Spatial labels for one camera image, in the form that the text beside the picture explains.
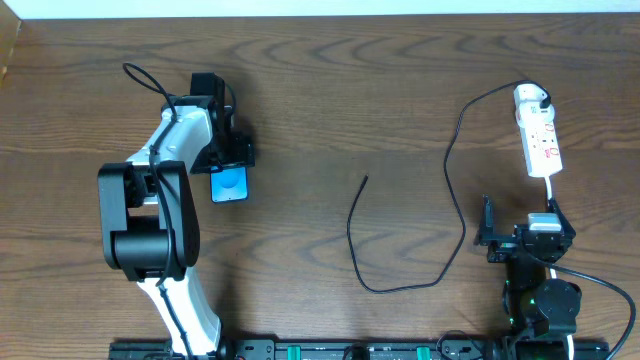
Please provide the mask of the blue screen smartphone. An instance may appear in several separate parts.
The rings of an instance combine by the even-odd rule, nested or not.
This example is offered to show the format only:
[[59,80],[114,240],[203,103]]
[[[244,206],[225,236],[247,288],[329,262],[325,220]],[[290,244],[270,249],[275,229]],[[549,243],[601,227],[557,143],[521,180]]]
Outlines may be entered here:
[[243,201],[249,197],[246,168],[226,169],[210,176],[211,200],[214,203]]

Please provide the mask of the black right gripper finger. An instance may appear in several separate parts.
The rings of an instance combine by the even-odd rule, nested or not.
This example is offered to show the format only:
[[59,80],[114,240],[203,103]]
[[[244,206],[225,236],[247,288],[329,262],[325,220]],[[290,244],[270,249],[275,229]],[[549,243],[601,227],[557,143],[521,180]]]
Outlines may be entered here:
[[563,212],[561,211],[558,202],[556,201],[555,198],[551,198],[547,200],[547,211],[549,213],[554,213],[558,219],[559,219],[559,223],[562,227],[563,230],[572,230],[573,227],[571,226],[570,222],[567,220],[567,218],[565,217],[565,215],[563,214]]
[[493,206],[488,195],[483,196],[482,218],[479,224],[481,235],[491,235],[494,233]]

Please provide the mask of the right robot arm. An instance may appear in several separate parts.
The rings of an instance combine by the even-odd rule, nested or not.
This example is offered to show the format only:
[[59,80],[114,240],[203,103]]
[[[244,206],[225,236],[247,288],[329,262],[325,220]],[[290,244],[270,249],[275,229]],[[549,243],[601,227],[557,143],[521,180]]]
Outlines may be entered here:
[[506,266],[503,306],[510,333],[496,341],[494,354],[503,359],[567,359],[567,338],[577,330],[582,292],[578,285],[553,278],[547,270],[568,251],[576,236],[557,202],[531,213],[513,233],[495,232],[493,204],[483,197],[476,243],[487,248],[487,261]]

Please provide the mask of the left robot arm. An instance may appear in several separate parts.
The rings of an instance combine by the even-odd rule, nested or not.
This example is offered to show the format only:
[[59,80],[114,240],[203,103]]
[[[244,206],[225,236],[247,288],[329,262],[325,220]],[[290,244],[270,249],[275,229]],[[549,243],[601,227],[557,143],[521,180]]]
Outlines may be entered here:
[[121,340],[112,359],[233,359],[232,341],[207,302],[196,262],[200,227],[189,179],[210,178],[214,203],[249,196],[248,170],[255,164],[250,136],[235,130],[232,88],[213,72],[195,73],[186,95],[174,95],[141,67],[125,73],[165,102],[161,120],[145,145],[127,160],[98,172],[104,258],[143,290],[170,337]]

